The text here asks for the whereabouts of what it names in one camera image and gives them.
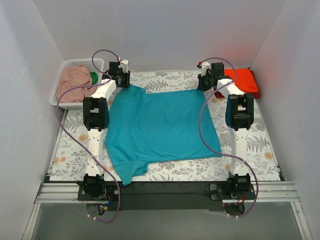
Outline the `teal t-shirt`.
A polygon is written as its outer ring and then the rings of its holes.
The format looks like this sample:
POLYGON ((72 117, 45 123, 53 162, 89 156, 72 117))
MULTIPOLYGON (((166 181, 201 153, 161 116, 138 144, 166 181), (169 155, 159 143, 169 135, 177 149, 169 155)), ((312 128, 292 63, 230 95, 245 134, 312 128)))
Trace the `teal t-shirt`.
POLYGON ((105 146, 124 185, 148 171, 149 164, 218 157, 220 141, 197 89, 148 93, 130 86, 116 94, 109 109, 105 146))

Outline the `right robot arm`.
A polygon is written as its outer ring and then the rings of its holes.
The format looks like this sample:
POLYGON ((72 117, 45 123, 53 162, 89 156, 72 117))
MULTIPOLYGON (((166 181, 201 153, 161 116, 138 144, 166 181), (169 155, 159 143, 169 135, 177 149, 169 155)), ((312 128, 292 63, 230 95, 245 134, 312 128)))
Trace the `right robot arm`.
POLYGON ((251 125, 254 122, 254 96, 240 90, 230 76, 225 75, 222 62, 199 62, 197 89, 205 92, 215 89, 227 100, 225 123, 231 136, 231 163, 224 190, 221 195, 232 199, 245 199, 250 192, 250 169, 247 160, 247 141, 251 125))

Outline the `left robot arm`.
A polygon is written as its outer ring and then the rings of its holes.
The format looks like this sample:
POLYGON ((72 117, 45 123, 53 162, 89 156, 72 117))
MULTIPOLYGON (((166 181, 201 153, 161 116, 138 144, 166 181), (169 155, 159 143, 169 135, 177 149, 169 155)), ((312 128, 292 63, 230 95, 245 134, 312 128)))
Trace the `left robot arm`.
POLYGON ((117 88, 130 87, 129 61, 110 62, 106 72, 112 80, 103 79, 101 85, 90 97, 83 99, 83 125, 88 135, 87 167, 83 177, 83 191, 95 200, 103 199, 107 190, 105 187, 104 170, 99 166, 103 155, 103 138, 110 123, 108 99, 117 88))

